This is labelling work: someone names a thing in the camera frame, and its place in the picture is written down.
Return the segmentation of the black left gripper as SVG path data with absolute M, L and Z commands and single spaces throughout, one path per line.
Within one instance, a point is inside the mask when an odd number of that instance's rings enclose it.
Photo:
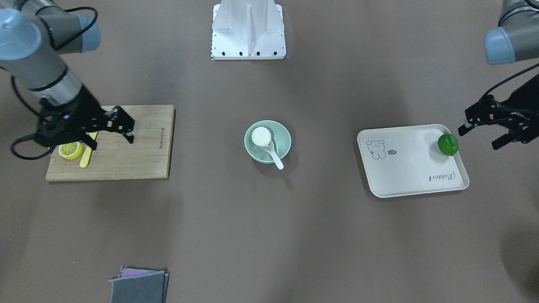
M 505 101 L 498 102 L 487 94 L 465 110 L 467 123 L 458 127 L 458 135 L 465 136 L 475 127 L 498 125 L 508 132 L 493 140 L 493 150 L 511 142 L 527 144 L 539 134 L 539 77 L 535 75 L 516 89 Z

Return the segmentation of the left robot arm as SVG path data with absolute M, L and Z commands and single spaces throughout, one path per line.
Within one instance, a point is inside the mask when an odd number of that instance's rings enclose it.
M 539 55 L 539 13 L 537 0 L 505 0 L 495 29 L 487 32 L 484 52 L 490 65 L 513 64 Z M 494 150 L 511 142 L 527 144 L 539 135 L 539 77 L 535 75 L 514 90 L 505 101 L 496 101 L 487 90 L 464 112 L 467 123 L 460 136 L 473 128 L 499 125 L 507 133 L 493 140 Z

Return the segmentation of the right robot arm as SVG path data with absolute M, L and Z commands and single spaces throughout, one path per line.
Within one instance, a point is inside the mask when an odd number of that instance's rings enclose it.
M 89 17 L 82 10 L 64 9 L 52 0 L 1 2 L 1 67 L 39 98 L 37 129 L 28 139 L 50 149 L 82 142 L 95 150 L 92 132 L 134 141 L 134 119 L 120 106 L 103 109 L 61 58 L 100 46 L 98 12 Z

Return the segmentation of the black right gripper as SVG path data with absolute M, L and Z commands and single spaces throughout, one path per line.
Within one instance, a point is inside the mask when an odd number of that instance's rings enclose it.
M 45 147 L 81 142 L 91 150 L 97 149 L 92 138 L 94 132 L 103 130 L 121 134 L 133 144 L 135 120 L 121 106 L 106 111 L 97 99 L 83 86 L 70 102 L 59 106 L 43 106 L 42 115 L 49 120 L 38 123 L 33 140 Z

